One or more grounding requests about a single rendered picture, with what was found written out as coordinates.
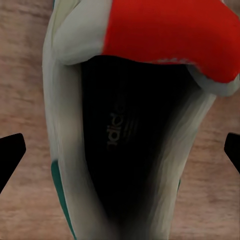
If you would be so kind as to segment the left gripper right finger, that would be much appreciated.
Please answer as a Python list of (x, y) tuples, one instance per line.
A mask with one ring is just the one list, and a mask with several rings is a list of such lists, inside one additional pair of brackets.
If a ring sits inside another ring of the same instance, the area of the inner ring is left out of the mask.
[(227, 135), (224, 151), (235, 165), (240, 173), (240, 135), (235, 133), (229, 133)]

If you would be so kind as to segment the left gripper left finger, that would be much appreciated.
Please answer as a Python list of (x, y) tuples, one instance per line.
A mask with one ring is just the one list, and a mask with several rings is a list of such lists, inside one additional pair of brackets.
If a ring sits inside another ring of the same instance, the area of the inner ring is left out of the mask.
[(22, 133), (0, 138), (0, 193), (26, 153)]

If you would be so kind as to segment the gym shoe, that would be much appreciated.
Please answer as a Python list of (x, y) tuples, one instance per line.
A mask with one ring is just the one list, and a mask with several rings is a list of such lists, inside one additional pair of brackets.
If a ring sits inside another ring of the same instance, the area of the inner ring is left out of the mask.
[(240, 88), (237, 15), (223, 0), (53, 0), (42, 75), (75, 240), (168, 240), (201, 122)]

